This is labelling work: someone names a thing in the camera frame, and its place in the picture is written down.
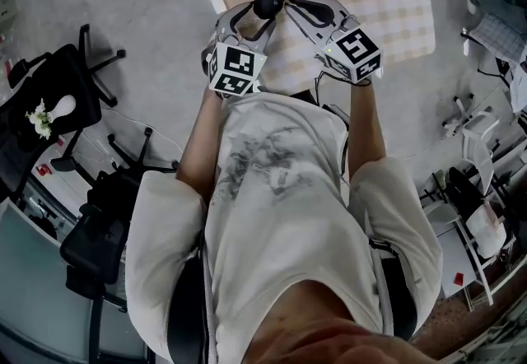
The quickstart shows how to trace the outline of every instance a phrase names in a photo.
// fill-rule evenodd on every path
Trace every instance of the apriltag cube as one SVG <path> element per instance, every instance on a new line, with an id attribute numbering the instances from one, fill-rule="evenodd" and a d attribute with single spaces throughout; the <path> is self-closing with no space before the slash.
<path id="1" fill-rule="evenodd" d="M 265 55 L 218 42 L 208 62 L 208 87 L 226 95 L 243 96 L 266 60 Z"/>
<path id="2" fill-rule="evenodd" d="M 380 48 L 366 35 L 361 26 L 344 33 L 343 36 L 321 49 L 328 68 L 332 68 L 357 84 L 382 65 Z"/>

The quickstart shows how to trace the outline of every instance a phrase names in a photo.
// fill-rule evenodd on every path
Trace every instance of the white cloth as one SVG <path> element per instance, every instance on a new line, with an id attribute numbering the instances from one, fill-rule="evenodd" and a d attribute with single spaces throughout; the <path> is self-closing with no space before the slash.
<path id="1" fill-rule="evenodd" d="M 208 215 L 201 198 L 173 177 L 148 172 L 128 237 L 128 312 L 150 348 L 169 359 L 171 294 L 206 219 L 220 363 L 240 363 L 273 303 L 292 284 L 330 288 L 354 320 L 382 330 L 368 239 L 340 195 L 347 134 L 333 114 L 268 93 L 226 107 Z M 366 164 L 351 182 L 380 236 L 408 257 L 417 284 L 417 326 L 441 281 L 441 247 L 408 175 L 395 159 Z"/>

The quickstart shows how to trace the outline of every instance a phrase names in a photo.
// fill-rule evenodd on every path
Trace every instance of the person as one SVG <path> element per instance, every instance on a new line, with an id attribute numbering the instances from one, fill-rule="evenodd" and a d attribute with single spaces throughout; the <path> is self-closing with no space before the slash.
<path id="1" fill-rule="evenodd" d="M 483 10 L 504 21 L 509 27 L 520 34 L 527 34 L 527 19 L 525 9 L 527 0 L 466 0 L 467 9 L 476 14 Z"/>
<path id="2" fill-rule="evenodd" d="M 433 362 L 381 334 L 368 238 L 340 193 L 348 138 L 351 207 L 404 252 L 421 326 L 439 294 L 441 247 L 410 174 L 386 157 L 373 86 L 352 86 L 349 132 L 310 93 L 298 98 L 205 90 L 176 179 L 142 179 L 125 269 L 133 325 L 170 360 L 170 300 L 204 226 L 218 362 Z"/>

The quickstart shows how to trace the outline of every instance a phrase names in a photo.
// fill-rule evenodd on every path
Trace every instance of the concrete floor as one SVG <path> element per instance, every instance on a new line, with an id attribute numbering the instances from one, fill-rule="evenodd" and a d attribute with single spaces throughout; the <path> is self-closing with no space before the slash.
<path id="1" fill-rule="evenodd" d="M 216 14 L 209 0 L 16 0 L 18 50 L 27 58 L 77 42 L 84 23 L 92 28 L 94 57 L 110 48 L 126 48 L 128 57 L 99 76 L 119 98 L 122 115 L 148 123 L 183 148 L 205 85 L 199 55 L 208 42 Z M 455 111 L 453 96 L 475 94 L 476 105 L 492 105 L 501 118 L 496 134 L 510 132 L 511 108 L 499 80 L 476 73 L 478 63 L 487 71 L 495 64 L 482 49 L 471 45 L 464 55 L 462 27 L 474 23 L 464 0 L 431 0 L 436 51 L 428 56 L 385 68 L 375 82 L 380 122 L 388 152 L 405 160 L 419 188 L 434 170 L 458 165 L 461 139 L 442 140 L 441 122 Z M 329 82 L 320 88 L 324 102 L 349 110 L 349 87 Z M 104 118 L 87 128 L 81 138 L 79 161 L 94 175 L 110 169 L 117 156 L 107 147 L 108 133 L 131 152 L 142 144 L 141 124 L 103 111 Z M 149 161 L 168 165 L 180 149 L 154 136 Z"/>

